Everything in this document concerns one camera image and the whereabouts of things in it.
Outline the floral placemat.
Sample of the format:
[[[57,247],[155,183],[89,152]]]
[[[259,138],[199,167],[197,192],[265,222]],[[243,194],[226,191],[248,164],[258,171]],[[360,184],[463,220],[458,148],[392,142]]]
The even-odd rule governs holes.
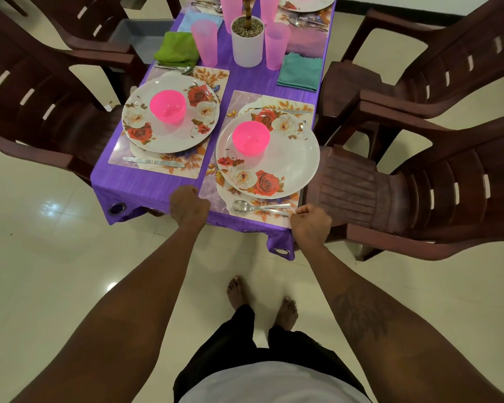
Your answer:
[[[270,97],[267,95],[252,94],[241,91],[233,92],[222,128],[226,126],[229,121],[235,119],[239,115],[244,114],[245,112],[248,112],[252,109],[263,108],[275,109],[278,111],[294,114],[296,115],[296,117],[304,120],[312,130],[315,106],[296,101],[279,101],[278,98]],[[302,189],[290,196],[274,200],[253,198],[252,196],[239,193],[222,178],[222,174],[215,162],[215,151],[214,159],[211,160],[207,174],[214,174],[214,179],[205,178],[204,182],[208,183],[208,188],[204,188],[205,193],[200,193],[200,195],[201,197],[209,199],[212,206],[211,210],[215,210],[223,214],[229,214],[231,216],[242,217],[252,221],[262,221],[264,223],[279,226],[282,228],[290,227],[289,217],[263,212],[239,213],[233,210],[233,203],[236,200],[245,200],[249,203],[252,203],[253,205],[274,205],[290,203],[291,209],[289,210],[289,212],[292,212],[299,206]]]
[[[169,72],[176,71],[154,67],[152,68],[148,76],[148,80],[161,77]],[[190,76],[195,79],[205,81],[210,87],[212,87],[216,95],[220,99],[221,109],[221,101],[229,79],[229,74],[230,72],[224,69],[216,69],[212,67],[195,67],[191,74],[185,76]],[[176,175],[178,177],[184,177],[188,179],[197,179],[199,177],[200,169],[206,156],[209,139],[210,135],[201,143],[187,150],[171,154],[161,154],[154,153],[136,146],[129,140],[122,129],[121,135],[119,136],[114,146],[113,152],[109,156],[108,163],[126,168],[135,168],[158,172],[166,175]],[[185,165],[185,168],[170,168],[158,165],[131,163],[124,161],[122,159],[123,157],[137,157],[148,160],[177,161],[183,163]]]
[[[286,24],[289,26],[291,31],[286,52],[298,53],[302,56],[310,58],[323,57],[328,45],[330,25],[327,32],[321,32],[310,27],[297,28],[289,23],[288,15],[318,15],[324,22],[331,22],[334,6],[335,2],[321,11],[311,13],[291,12],[278,7],[275,22]]]
[[[214,11],[209,10],[207,8],[202,8],[202,7],[197,7],[197,6],[191,5],[192,1],[193,0],[184,0],[184,4],[183,4],[181,11],[182,12],[185,12],[185,11],[204,12],[204,13],[208,13],[208,14],[212,14],[212,15],[222,16],[222,13],[218,14],[218,13],[215,13]],[[221,5],[220,0],[207,0],[207,1],[215,2],[215,3],[218,3]]]

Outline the white plant pot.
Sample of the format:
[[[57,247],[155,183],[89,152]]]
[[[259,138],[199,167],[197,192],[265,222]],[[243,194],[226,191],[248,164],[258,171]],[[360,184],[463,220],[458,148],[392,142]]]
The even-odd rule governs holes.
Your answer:
[[[246,28],[243,15],[236,18],[230,28],[234,61],[245,68],[256,67],[263,59],[265,26],[258,17],[251,17],[250,21],[250,28]]]

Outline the person's right hand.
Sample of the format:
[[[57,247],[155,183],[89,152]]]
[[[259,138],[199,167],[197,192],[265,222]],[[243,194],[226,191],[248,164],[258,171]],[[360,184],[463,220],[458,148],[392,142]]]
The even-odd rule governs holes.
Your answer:
[[[331,223],[332,219],[326,211],[315,205],[314,212],[310,216],[295,216],[294,213],[290,217],[292,235],[302,252],[317,250],[324,246]]]

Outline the person's left hand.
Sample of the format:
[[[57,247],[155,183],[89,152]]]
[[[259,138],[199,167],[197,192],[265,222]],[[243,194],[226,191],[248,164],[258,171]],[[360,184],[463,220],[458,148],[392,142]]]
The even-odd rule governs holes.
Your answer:
[[[207,222],[211,205],[171,205],[170,216],[179,228],[199,232]]]

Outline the person's left forearm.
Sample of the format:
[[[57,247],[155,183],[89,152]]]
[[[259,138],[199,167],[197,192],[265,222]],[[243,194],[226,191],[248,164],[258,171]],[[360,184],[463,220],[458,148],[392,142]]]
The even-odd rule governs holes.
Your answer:
[[[105,294],[11,403],[132,403],[156,366],[205,222],[177,230]]]

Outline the purple tablecloth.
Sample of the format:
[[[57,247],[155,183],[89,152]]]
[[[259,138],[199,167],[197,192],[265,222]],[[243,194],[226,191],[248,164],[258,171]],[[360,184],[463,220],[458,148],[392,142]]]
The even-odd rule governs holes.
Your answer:
[[[279,101],[296,101],[316,106],[319,92],[310,92],[298,88],[277,85],[278,72],[267,68],[265,59],[252,68],[239,67],[234,59],[229,33],[222,29],[219,34],[219,68],[230,71],[229,80],[222,98],[222,114],[226,115],[235,90],[252,94],[267,95]],[[103,154],[90,175],[92,188],[106,221],[109,225],[127,222],[142,216],[147,209],[165,213],[169,210],[169,196],[179,186],[191,184],[205,193],[208,188],[205,178],[214,179],[214,174],[207,174],[211,160],[214,159],[216,139],[223,121],[219,120],[206,149],[207,159],[202,162],[199,177],[196,179],[175,175],[161,174],[138,168],[124,167],[108,162],[115,145],[121,141],[121,120],[115,122],[116,128],[106,145]],[[293,238],[288,228],[282,228],[262,221],[252,221],[238,216],[223,214],[211,210],[208,223],[243,233],[263,233],[267,240],[267,250],[275,257],[287,261],[295,259]]]

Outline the teal cloth napkin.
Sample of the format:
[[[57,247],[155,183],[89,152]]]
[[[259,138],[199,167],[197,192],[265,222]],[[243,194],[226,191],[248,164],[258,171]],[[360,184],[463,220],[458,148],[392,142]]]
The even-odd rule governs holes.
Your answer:
[[[297,53],[285,55],[278,79],[278,86],[316,92],[323,73],[323,59],[304,57]]]

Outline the brown plastic chair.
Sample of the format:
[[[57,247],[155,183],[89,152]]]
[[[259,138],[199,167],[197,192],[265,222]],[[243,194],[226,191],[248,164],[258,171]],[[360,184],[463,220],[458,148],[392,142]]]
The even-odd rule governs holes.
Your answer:
[[[60,37],[72,49],[136,52],[130,45],[108,39],[123,19],[173,19],[181,12],[180,0],[165,0],[171,18],[130,18],[126,9],[136,9],[135,3],[146,0],[29,0],[53,24]]]
[[[395,85],[384,83],[379,74],[354,63],[375,29],[427,45]],[[504,0],[488,0],[457,23],[441,29],[370,10],[342,60],[331,62],[323,77],[313,131],[319,145],[326,146],[338,129],[337,116],[350,114],[361,101],[433,119],[503,77]]]
[[[132,53],[47,46],[0,10],[0,152],[70,171],[91,186],[122,106],[107,111],[74,65],[119,68],[136,86],[148,70]]]
[[[391,174],[376,160],[347,151],[342,140],[365,122],[404,129],[431,147]],[[337,116],[320,148],[320,164],[302,204],[332,218],[327,242],[362,245],[366,261],[382,251],[438,261],[471,247],[504,241],[504,116],[451,130],[413,115],[361,101]]]

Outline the floral white plate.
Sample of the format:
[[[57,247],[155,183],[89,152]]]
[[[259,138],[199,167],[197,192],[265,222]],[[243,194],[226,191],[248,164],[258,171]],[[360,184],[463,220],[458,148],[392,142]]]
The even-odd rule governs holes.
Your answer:
[[[187,103],[185,118],[178,124],[163,123],[149,110],[151,98],[163,90],[181,92]],[[169,72],[142,84],[126,101],[121,114],[125,135],[136,146],[154,153],[184,151],[213,132],[220,114],[220,99],[205,81]]]
[[[270,141],[258,156],[244,155],[233,135],[247,122],[266,127]],[[252,109],[222,128],[215,146],[215,162],[233,189],[253,198],[274,200],[303,189],[320,162],[320,146],[306,122],[275,109]]]
[[[279,0],[279,8],[297,12],[311,13],[321,11],[331,6],[336,0]]]

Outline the silver table knife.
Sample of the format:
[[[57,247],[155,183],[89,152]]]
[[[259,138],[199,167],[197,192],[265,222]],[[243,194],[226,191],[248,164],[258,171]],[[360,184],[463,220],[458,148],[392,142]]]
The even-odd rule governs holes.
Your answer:
[[[177,161],[148,160],[148,159],[137,158],[137,157],[123,157],[122,159],[126,162],[131,162],[131,163],[158,165],[158,166],[170,167],[170,168],[185,168],[185,165],[183,163],[177,162]]]

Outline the person's foot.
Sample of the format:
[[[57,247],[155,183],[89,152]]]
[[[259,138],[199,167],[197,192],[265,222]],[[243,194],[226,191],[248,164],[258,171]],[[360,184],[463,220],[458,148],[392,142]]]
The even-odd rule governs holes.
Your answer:
[[[277,312],[271,329],[281,328],[284,331],[292,331],[298,319],[296,301],[289,296],[284,297]]]
[[[248,286],[241,276],[237,275],[231,278],[226,293],[234,311],[237,311],[242,306],[251,307],[248,290]]]

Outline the white shirt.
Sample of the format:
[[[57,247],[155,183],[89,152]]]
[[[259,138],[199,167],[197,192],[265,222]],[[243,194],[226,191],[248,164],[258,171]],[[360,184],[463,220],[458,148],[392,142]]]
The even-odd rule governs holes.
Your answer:
[[[178,403],[371,403],[345,381],[303,366],[267,361],[209,375]]]

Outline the silver spoon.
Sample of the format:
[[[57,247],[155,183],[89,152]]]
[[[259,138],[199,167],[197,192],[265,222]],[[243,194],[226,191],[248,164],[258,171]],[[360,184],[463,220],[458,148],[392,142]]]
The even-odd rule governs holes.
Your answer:
[[[276,209],[276,210],[283,210],[283,211],[289,212],[289,210],[291,209],[291,204],[290,203],[283,203],[283,204],[274,204],[274,205],[253,205],[252,203],[249,203],[245,200],[236,200],[233,203],[233,210],[236,212],[239,212],[239,213],[258,212],[258,210],[261,208]]]
[[[193,0],[191,2],[191,5],[197,6],[197,7],[202,7],[202,8],[207,8],[207,9],[212,10],[218,14],[222,13],[222,6],[218,3],[215,3],[215,2],[211,2],[211,1],[207,1],[207,0]]]
[[[161,65],[161,64],[158,64],[158,63],[154,63],[153,64],[153,67],[155,68],[159,68],[159,69],[167,69],[167,70],[171,70],[171,71],[176,71],[180,74],[184,74],[184,75],[189,75],[193,72],[194,70],[194,66],[188,66],[188,67],[175,67],[175,66],[171,66],[171,65]]]

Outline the person's right forearm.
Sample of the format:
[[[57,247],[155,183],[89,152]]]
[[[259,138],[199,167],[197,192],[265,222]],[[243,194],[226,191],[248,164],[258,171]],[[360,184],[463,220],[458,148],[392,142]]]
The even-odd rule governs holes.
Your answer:
[[[378,403],[504,403],[504,393],[425,319],[323,243],[298,246]]]

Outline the pink plastic bowl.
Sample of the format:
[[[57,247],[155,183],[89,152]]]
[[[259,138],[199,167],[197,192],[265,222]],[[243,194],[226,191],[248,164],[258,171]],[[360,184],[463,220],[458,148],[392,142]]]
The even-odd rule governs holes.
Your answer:
[[[236,150],[247,157],[262,155],[270,142],[269,129],[257,121],[245,121],[236,126],[232,133]]]
[[[163,123],[175,125],[184,120],[187,103],[185,96],[176,90],[163,90],[149,102],[149,110]]]

